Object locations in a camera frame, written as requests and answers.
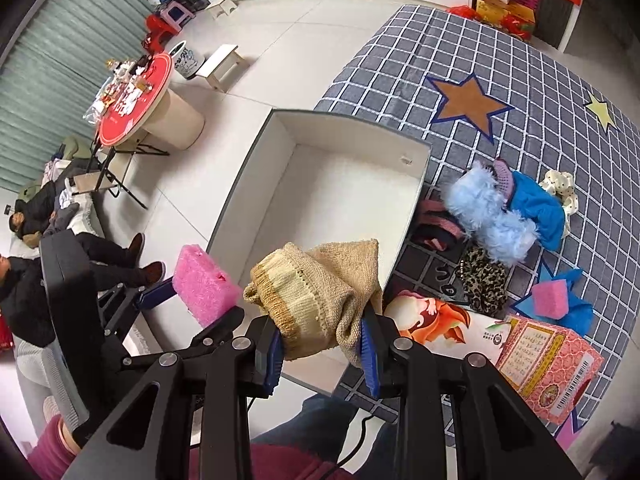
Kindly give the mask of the operator left hand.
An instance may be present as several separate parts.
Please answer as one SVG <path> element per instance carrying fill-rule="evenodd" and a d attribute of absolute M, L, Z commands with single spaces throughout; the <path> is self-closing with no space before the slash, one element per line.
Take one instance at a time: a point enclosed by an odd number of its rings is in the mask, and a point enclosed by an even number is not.
<path fill-rule="evenodd" d="M 73 456 L 77 456 L 80 453 L 81 447 L 74 440 L 72 432 L 68 429 L 62 418 L 58 420 L 58 435 L 68 452 L 72 453 Z"/>

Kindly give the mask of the maroon sleeved forearm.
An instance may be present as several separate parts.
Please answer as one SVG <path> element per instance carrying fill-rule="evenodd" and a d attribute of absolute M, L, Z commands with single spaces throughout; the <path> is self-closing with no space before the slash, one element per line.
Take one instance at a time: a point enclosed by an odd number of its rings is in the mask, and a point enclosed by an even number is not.
<path fill-rule="evenodd" d="M 36 446 L 27 455 L 27 461 L 36 475 L 43 480 L 60 480 L 75 459 L 68 452 L 58 435 L 60 414 L 54 415 L 47 423 Z"/>

